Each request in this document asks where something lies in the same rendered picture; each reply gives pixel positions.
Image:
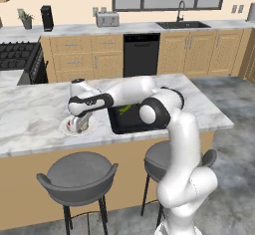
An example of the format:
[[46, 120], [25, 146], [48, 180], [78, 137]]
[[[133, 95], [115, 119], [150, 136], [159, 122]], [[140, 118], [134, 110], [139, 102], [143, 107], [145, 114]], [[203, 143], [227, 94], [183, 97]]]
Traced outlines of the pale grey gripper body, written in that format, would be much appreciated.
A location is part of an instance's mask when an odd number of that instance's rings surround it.
[[90, 113], [87, 113], [83, 117], [72, 117], [70, 120], [70, 131], [81, 133], [89, 127]]

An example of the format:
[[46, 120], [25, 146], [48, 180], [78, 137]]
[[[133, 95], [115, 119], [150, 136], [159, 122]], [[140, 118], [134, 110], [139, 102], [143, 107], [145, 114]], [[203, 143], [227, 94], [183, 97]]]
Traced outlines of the white round plate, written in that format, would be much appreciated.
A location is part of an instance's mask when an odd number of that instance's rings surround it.
[[60, 123], [60, 131], [65, 135], [68, 135], [68, 136], [88, 135], [88, 134], [94, 132], [97, 129], [97, 127], [99, 126], [99, 123], [93, 117], [90, 117], [89, 127], [86, 130], [83, 130], [81, 133], [71, 132], [70, 127], [67, 126], [67, 123], [69, 120], [71, 120], [72, 117], [73, 116], [68, 116], [68, 117], [64, 118]]

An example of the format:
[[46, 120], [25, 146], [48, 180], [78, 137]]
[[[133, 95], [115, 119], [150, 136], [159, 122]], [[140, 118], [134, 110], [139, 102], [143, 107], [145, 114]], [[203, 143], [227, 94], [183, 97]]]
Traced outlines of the green asparagus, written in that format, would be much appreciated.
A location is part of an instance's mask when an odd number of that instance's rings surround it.
[[119, 109], [120, 116], [123, 115], [125, 112], [127, 112], [131, 108], [131, 105], [126, 105], [123, 108]]

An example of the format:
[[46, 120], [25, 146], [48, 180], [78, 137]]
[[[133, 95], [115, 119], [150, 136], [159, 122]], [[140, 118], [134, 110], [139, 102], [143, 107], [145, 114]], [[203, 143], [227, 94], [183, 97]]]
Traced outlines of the black rectangular tray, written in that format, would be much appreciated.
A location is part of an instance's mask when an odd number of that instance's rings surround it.
[[145, 105], [131, 105], [130, 108], [121, 113], [124, 106], [108, 109], [111, 127], [116, 134], [134, 133], [149, 130], [165, 129], [170, 122], [170, 115], [165, 108], [156, 105], [147, 105], [155, 111], [155, 118], [152, 123], [145, 123], [139, 115], [144, 111]]

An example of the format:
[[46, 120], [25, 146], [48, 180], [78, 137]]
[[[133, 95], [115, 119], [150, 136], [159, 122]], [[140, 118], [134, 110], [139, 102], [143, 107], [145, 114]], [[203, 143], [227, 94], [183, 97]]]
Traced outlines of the grey bar stool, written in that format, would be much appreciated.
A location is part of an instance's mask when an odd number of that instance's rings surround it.
[[166, 214], [157, 231], [168, 235], [200, 235], [193, 216], [218, 186], [217, 177], [210, 169], [215, 159], [214, 149], [201, 156], [200, 141], [188, 139], [165, 140], [148, 149], [144, 158], [145, 187], [148, 188], [151, 178], [157, 182], [157, 199]]
[[63, 206], [67, 235], [73, 229], [70, 207], [94, 202], [99, 202], [104, 232], [109, 235], [106, 194], [113, 185], [118, 166], [98, 153], [79, 151], [57, 160], [47, 174], [37, 174], [49, 196]]

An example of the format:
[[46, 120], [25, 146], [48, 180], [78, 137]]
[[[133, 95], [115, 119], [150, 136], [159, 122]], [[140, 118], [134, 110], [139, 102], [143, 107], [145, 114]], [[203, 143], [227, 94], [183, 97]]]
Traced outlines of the wooden drawer cupboard run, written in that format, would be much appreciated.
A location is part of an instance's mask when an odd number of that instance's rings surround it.
[[41, 37], [40, 43], [48, 63], [50, 83], [74, 79], [121, 78], [124, 69], [124, 36]]

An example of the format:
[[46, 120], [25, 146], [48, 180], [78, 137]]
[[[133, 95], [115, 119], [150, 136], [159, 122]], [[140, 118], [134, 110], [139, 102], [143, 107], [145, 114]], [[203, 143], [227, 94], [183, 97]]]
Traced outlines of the black gas stove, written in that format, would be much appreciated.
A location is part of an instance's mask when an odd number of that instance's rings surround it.
[[19, 85], [47, 84], [47, 66], [40, 42], [0, 43], [0, 72], [22, 70]]

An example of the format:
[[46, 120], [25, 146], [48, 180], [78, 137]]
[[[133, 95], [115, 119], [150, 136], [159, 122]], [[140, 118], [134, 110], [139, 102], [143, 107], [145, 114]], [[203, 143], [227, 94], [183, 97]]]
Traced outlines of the black dishwasher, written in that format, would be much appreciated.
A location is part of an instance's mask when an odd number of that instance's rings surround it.
[[124, 77], [155, 76], [159, 33], [124, 34]]

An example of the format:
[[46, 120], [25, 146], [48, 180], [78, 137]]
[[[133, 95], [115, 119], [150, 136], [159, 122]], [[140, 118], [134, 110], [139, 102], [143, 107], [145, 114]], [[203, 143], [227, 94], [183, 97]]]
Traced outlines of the silver toaster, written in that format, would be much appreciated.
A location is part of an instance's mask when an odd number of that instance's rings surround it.
[[120, 25], [120, 16], [117, 12], [98, 12], [96, 14], [97, 26], [118, 27]]

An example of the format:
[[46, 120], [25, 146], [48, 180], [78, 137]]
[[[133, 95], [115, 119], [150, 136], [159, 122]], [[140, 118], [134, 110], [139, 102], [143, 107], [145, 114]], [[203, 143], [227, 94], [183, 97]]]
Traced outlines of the potted green plant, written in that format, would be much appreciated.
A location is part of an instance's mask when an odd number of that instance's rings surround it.
[[18, 17], [22, 21], [23, 26], [26, 30], [32, 29], [32, 20], [34, 19], [33, 15], [26, 13], [23, 9], [19, 9]]

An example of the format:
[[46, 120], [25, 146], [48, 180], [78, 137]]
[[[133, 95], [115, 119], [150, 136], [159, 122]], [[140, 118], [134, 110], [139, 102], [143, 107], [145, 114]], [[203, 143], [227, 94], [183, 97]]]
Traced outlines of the wooden door cupboard run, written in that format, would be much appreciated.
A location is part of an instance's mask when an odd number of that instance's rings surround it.
[[230, 76], [242, 30], [162, 33], [157, 73], [183, 73], [189, 78]]

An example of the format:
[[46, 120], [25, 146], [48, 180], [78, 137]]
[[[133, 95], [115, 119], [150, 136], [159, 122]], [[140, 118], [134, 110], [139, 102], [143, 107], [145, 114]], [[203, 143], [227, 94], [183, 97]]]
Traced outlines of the dark sink basin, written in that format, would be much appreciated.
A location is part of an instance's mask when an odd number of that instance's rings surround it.
[[211, 28], [199, 21], [179, 21], [179, 22], [156, 22], [158, 26], [163, 29], [197, 29], [197, 28]]

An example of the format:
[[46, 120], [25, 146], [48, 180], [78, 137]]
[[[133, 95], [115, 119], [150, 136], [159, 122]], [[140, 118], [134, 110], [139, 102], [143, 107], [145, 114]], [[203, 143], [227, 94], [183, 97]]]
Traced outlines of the black sink tap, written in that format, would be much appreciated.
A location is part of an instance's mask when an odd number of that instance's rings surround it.
[[183, 16], [181, 17], [180, 16], [180, 10], [183, 9], [185, 10], [185, 2], [183, 0], [181, 0], [179, 2], [179, 5], [178, 5], [178, 12], [177, 12], [177, 17], [176, 17], [176, 22], [180, 22], [180, 21], [183, 21]]

